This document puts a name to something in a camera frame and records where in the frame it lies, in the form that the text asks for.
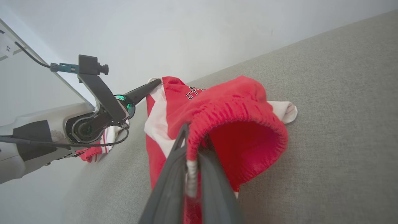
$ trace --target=white wall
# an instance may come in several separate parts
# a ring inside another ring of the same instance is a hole
[[[19,115],[82,101],[49,69],[23,52],[0,61],[0,126]],[[0,223],[59,223],[61,202],[85,164],[79,158],[54,161],[1,184]]]
[[[102,77],[114,94],[152,77],[192,81],[398,8],[397,0],[4,1],[64,62],[85,54],[109,64]]]

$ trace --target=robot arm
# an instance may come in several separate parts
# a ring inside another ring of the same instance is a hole
[[[161,80],[156,79],[124,95],[113,95],[99,77],[100,73],[107,75],[108,65],[101,66],[97,60],[79,55],[79,65],[52,63],[50,68],[77,73],[79,81],[95,96],[96,107],[89,102],[67,105],[23,115],[14,123],[0,127],[0,184],[21,178],[53,160],[75,157],[77,150],[94,146],[90,143],[100,140],[107,127],[119,126],[127,131],[121,141],[110,144],[127,138],[126,120],[134,116],[135,106]]]

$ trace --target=red fabric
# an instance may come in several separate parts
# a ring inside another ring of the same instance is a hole
[[[205,90],[189,87],[178,78],[162,79],[168,136],[176,139],[181,126],[190,123],[187,159],[196,160],[199,144],[209,135],[234,191],[268,169],[285,151],[287,130],[272,112],[265,89],[257,81],[240,76]],[[149,96],[148,114],[153,103]],[[166,158],[149,136],[146,142],[154,187]],[[193,217],[189,218],[187,211],[194,210],[197,208],[185,209],[185,223],[200,214],[192,212]]]
[[[94,143],[95,145],[101,144],[100,141]],[[85,148],[82,150],[78,150],[76,151],[76,154],[84,152],[83,154],[81,154],[79,157],[83,160],[83,161],[87,161],[89,163],[92,162],[93,157],[94,157],[94,162],[96,162],[96,157],[95,155],[99,155],[102,154],[102,149],[101,147],[90,147],[90,148]]]

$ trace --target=gray couch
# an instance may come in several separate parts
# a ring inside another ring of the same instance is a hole
[[[247,223],[398,223],[398,11],[242,62],[189,85],[245,75],[268,100],[291,101],[289,146],[241,187]],[[64,223],[136,223],[150,195],[146,104],[130,137],[87,164]]]

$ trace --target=cable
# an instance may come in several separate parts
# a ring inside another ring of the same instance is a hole
[[[21,144],[21,145],[37,145],[37,146],[48,146],[48,147],[103,147],[103,146],[111,146],[111,145],[117,145],[119,143],[122,143],[124,140],[127,139],[129,136],[129,130],[125,129],[126,136],[117,142],[113,143],[107,143],[107,144],[60,144],[60,143],[54,143],[54,142],[46,142],[46,141],[31,141],[31,140],[25,140],[25,139],[19,139],[19,138],[10,138],[6,136],[0,136],[0,141],[1,142],[6,142],[6,143],[14,143],[14,144]]]
[[[43,63],[41,63],[40,61],[38,61],[36,58],[34,58],[34,57],[33,57],[27,50],[25,50],[25,48],[22,47],[18,42],[15,42],[15,44],[16,44],[19,48],[21,48],[21,50],[24,51],[25,54],[27,54],[30,58],[32,58],[37,64],[39,64],[39,65],[41,65],[41,66],[44,66],[44,67],[46,67],[46,68],[50,68],[49,65],[43,64]]]

